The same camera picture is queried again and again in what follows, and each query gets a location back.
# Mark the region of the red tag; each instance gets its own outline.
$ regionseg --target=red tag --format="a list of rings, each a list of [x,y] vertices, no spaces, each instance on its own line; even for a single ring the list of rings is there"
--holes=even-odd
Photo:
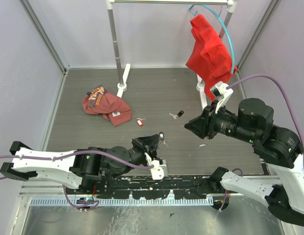
[[[143,123],[140,119],[137,119],[137,123],[138,123],[139,126],[143,126]]]

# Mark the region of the black motor joint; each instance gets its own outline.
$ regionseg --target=black motor joint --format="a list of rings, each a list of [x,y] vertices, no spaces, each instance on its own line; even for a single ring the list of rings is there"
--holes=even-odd
[[[132,140],[133,148],[127,150],[121,146],[113,148],[89,147],[88,150],[98,150],[109,153],[134,165],[147,166],[145,153],[148,153],[152,159],[157,158],[157,146],[159,135],[148,137],[139,137]],[[82,192],[91,192],[96,182],[100,182],[102,178],[116,178],[128,173],[133,168],[119,161],[113,160],[101,154],[81,154],[76,155],[74,165],[70,167],[70,171],[79,177],[82,177],[82,183],[79,190]]]
[[[199,138],[212,139],[217,133],[251,143],[254,153],[266,163],[294,167],[296,156],[303,151],[297,134],[273,125],[274,110],[257,98],[244,99],[238,115],[221,107],[216,113],[217,100],[206,106],[202,114],[185,124]]]

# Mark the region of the metal frame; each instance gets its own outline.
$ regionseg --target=metal frame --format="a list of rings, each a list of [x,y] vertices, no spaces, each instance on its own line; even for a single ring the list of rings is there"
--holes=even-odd
[[[230,2],[228,0],[212,0],[212,1],[200,1],[200,0],[194,0],[194,1],[192,1],[192,0],[185,0],[185,1],[179,1],[179,0],[168,0],[168,1],[166,1],[166,0],[115,0],[114,1],[114,0],[106,0],[106,1],[109,2],[110,4],[115,3],[115,2],[120,2],[120,3],[135,2],[135,3],[213,4],[213,2],[214,2],[214,4],[219,4],[219,5],[222,5],[222,4],[226,5],[227,3]],[[42,37],[44,43],[48,47],[52,56],[55,58],[56,62],[58,63],[58,65],[60,67],[60,69],[64,72],[64,76],[63,76],[63,79],[62,79],[62,81],[59,85],[59,89],[58,89],[57,96],[56,96],[56,99],[55,99],[55,103],[54,103],[54,106],[53,106],[53,112],[50,116],[49,124],[48,124],[46,132],[44,134],[44,139],[43,139],[43,142],[42,142],[42,148],[41,149],[45,150],[46,146],[47,146],[47,143],[48,143],[50,133],[51,133],[51,127],[52,127],[52,124],[53,124],[53,120],[55,118],[55,114],[56,114],[56,111],[57,111],[57,107],[58,107],[58,104],[59,104],[61,92],[62,92],[62,89],[63,89],[63,86],[64,86],[64,82],[65,82],[65,78],[67,76],[68,70],[67,70],[67,67],[61,62],[55,48],[53,47],[53,45],[52,45],[51,41],[49,40],[45,30],[43,29],[43,27],[40,24],[38,18],[36,17],[35,13],[33,12],[33,9],[31,8],[28,0],[20,0],[20,2],[23,5],[25,11],[29,14],[30,19],[34,23],[34,26],[37,28],[38,33]],[[245,59],[247,58],[249,52],[251,51],[251,48],[255,44],[255,41],[258,39],[259,35],[261,34],[263,28],[266,25],[266,22],[268,21],[269,17],[274,12],[274,10],[275,10],[275,8],[276,8],[276,6],[279,2],[280,2],[280,0],[272,0],[271,1],[266,13],[262,17],[262,20],[261,20],[260,24],[258,25],[258,27],[257,27],[257,29],[256,29],[256,31],[253,35],[253,38],[251,39],[250,43],[248,44],[241,61],[239,62],[238,68],[242,67]],[[230,16],[225,18],[224,23],[227,23],[227,21],[229,22]],[[113,43],[117,45],[117,37],[116,37],[116,40],[113,40]],[[120,79],[120,76],[119,76],[119,81],[121,82],[121,84],[123,84],[123,83],[126,84],[129,69],[130,69],[130,64],[127,64],[125,72],[122,76],[122,80]],[[245,93],[245,88],[241,88],[241,92],[243,93],[243,95],[245,95],[246,94]],[[203,94],[200,92],[200,96],[201,96],[201,100],[202,100],[202,105],[203,105],[203,107],[205,107],[206,106],[206,98],[205,98],[204,92],[203,92]],[[280,183],[280,180],[277,176],[245,176],[245,177],[248,178],[248,179],[252,179],[252,180],[259,180],[259,181],[262,181],[262,182],[267,183],[267,184],[279,184]],[[28,213],[28,210],[29,210],[29,205],[30,205],[30,202],[32,200],[32,197],[34,197],[34,196],[63,197],[63,188],[59,184],[56,184],[56,183],[53,183],[53,182],[41,181],[41,180],[32,180],[32,181],[25,182],[25,184],[22,186],[22,189],[21,189],[21,192],[20,192],[20,202],[21,202],[21,204],[20,204],[19,210],[17,211],[15,221],[13,223],[12,232],[11,232],[12,235],[21,235],[22,234],[23,227],[25,225],[26,216],[27,216],[27,213]],[[208,194],[208,196],[218,197],[218,196],[223,196],[223,194]],[[283,224],[285,232],[286,231],[295,232],[292,225],[286,224],[284,222],[282,222],[282,224]]]
[[[231,16],[233,12],[235,11],[236,5],[239,0],[106,0],[106,7],[108,11],[108,19],[112,34],[112,41],[114,46],[114,53],[115,53],[115,60],[116,60],[116,68],[118,73],[118,79],[119,83],[117,85],[118,87],[118,97],[122,97],[123,92],[127,89],[127,79],[128,74],[130,70],[130,64],[126,64],[124,74],[122,72],[122,65],[121,65],[121,59],[118,49],[118,41],[117,41],[117,34],[116,34],[116,27],[115,27],[115,21],[114,21],[114,13],[113,13],[113,3],[121,2],[121,3],[174,3],[174,4],[214,4],[214,5],[227,5],[229,7],[228,13],[226,15],[226,18],[224,20],[224,24],[228,25]],[[220,38],[222,38],[224,35],[223,28],[220,32]],[[204,94],[204,81],[197,76],[198,83],[197,83],[197,90],[200,92],[200,100],[202,104],[202,109],[207,105],[206,97]]]
[[[246,47],[246,50],[241,57],[239,63],[238,63],[238,69],[241,69],[243,64],[245,63],[248,55],[250,54],[250,51],[252,50],[253,46],[255,45],[255,42],[263,32],[263,29],[265,28],[267,22],[269,21],[270,17],[273,15],[274,11],[276,10],[277,6],[279,5],[280,0],[271,0],[270,4],[268,5],[264,15],[261,18],[260,23],[258,24],[250,42],[248,43],[248,46]]]
[[[30,20],[34,24],[35,28],[37,29],[39,35],[41,36],[44,44],[47,46],[48,50],[50,51],[52,57],[55,59],[56,63],[58,64],[60,70],[66,72],[68,70],[68,65],[64,65],[62,60],[60,59],[55,47],[53,46],[52,42],[50,41],[46,31],[44,30],[39,18],[35,14],[31,4],[28,0],[19,0],[21,5],[23,6],[25,12],[28,14]]]

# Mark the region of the metal pole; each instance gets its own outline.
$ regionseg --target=metal pole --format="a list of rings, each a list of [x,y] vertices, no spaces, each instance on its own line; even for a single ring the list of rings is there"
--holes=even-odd
[[[112,7],[111,4],[107,5],[107,11],[108,11],[109,25],[110,25],[111,33],[112,33],[112,40],[113,40],[113,46],[114,46],[114,52],[115,52],[115,60],[116,60],[116,67],[117,67],[117,74],[118,74],[118,79],[119,79],[119,85],[124,85],[121,59],[120,59],[119,50],[118,50],[118,42],[117,42],[117,35],[116,35],[116,28],[115,28],[113,7]]]
[[[237,5],[238,1],[239,0],[234,0],[234,4],[232,6],[230,6],[230,5],[227,6],[227,14],[226,14],[226,17],[225,17],[225,20],[224,20],[224,24],[225,24],[226,28],[228,27],[229,21],[231,19],[232,14],[235,11],[235,8],[236,8],[236,5]],[[219,35],[220,38],[223,38],[224,34],[225,34],[225,31],[222,27],[220,35]]]
[[[211,4],[233,5],[233,0],[109,0],[111,3],[173,3],[173,4]]]
[[[57,51],[56,51],[55,47],[53,46],[50,38],[48,37],[46,31],[44,30],[44,28],[41,24],[41,22],[39,21],[39,18],[35,14],[31,4],[29,3],[29,0],[20,0],[20,3],[23,6],[26,13],[28,14],[28,16],[29,16],[30,20],[32,21],[34,27],[36,28],[36,30],[40,34],[40,36],[41,36],[43,42],[45,43],[45,45],[47,46],[48,50],[52,54],[56,63],[58,64],[59,68],[63,72],[66,72],[68,70],[68,66],[69,66],[68,62],[65,61],[64,62],[65,64],[64,64],[63,61],[60,59],[59,55],[57,54]]]
[[[231,12],[227,12],[227,15],[226,15],[225,20],[224,20],[224,24],[225,24],[226,28],[228,27],[228,24],[229,24],[229,21],[231,19],[231,16],[232,16],[232,13]],[[220,38],[223,38],[224,34],[225,34],[225,31],[224,31],[224,29],[222,27],[220,35],[219,35]]]
[[[267,22],[269,21],[270,17],[273,15],[275,9],[277,8],[277,6],[279,5],[280,2],[281,2],[281,0],[272,0],[270,2],[270,4],[268,5],[268,8],[266,9],[264,15],[262,16],[262,19],[260,20],[260,23],[259,23],[258,27],[256,28],[250,42],[248,43],[248,46],[247,46],[243,56],[241,57],[241,59],[238,63],[238,69],[242,68],[242,66],[245,63],[245,61],[246,61],[250,51],[252,50],[255,42],[257,41],[257,39],[259,38],[259,36],[263,32],[263,29],[265,28]]]

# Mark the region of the clothes rack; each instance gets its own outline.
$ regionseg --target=clothes rack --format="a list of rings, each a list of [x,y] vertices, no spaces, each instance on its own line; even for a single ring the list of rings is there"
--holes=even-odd
[[[236,5],[239,0],[106,0],[106,6],[108,11],[108,18],[109,24],[112,34],[113,46],[114,46],[114,53],[115,53],[115,60],[116,60],[116,68],[118,73],[119,83],[117,85],[118,92],[117,96],[122,97],[123,92],[127,89],[127,79],[130,71],[130,64],[126,64],[124,73],[122,71],[121,59],[119,55],[118,49],[118,41],[117,41],[117,34],[116,34],[116,27],[114,21],[114,14],[113,14],[113,4],[114,3],[171,3],[171,4],[207,4],[207,5],[226,5],[228,7],[228,12],[224,20],[224,24],[226,27],[231,19],[233,12],[235,11]],[[224,36],[224,30],[221,29],[219,34],[220,38]],[[202,109],[207,105],[206,97],[204,94],[204,81],[197,76],[198,84],[197,90],[200,92],[201,104]]]

